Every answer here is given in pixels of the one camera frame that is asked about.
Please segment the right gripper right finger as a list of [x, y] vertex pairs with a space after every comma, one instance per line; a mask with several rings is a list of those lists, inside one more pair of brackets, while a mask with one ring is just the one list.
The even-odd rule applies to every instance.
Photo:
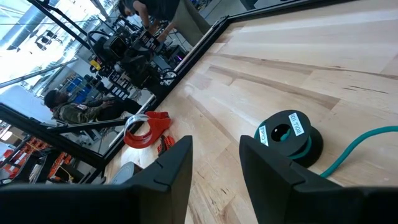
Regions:
[[342, 187], [247, 135], [239, 156], [259, 223], [397, 224], [395, 187]]

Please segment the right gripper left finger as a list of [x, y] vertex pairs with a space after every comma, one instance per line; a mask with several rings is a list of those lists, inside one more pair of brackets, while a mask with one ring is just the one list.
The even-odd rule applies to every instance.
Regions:
[[1, 223], [184, 223], [193, 139], [184, 136], [121, 184], [8, 184]]

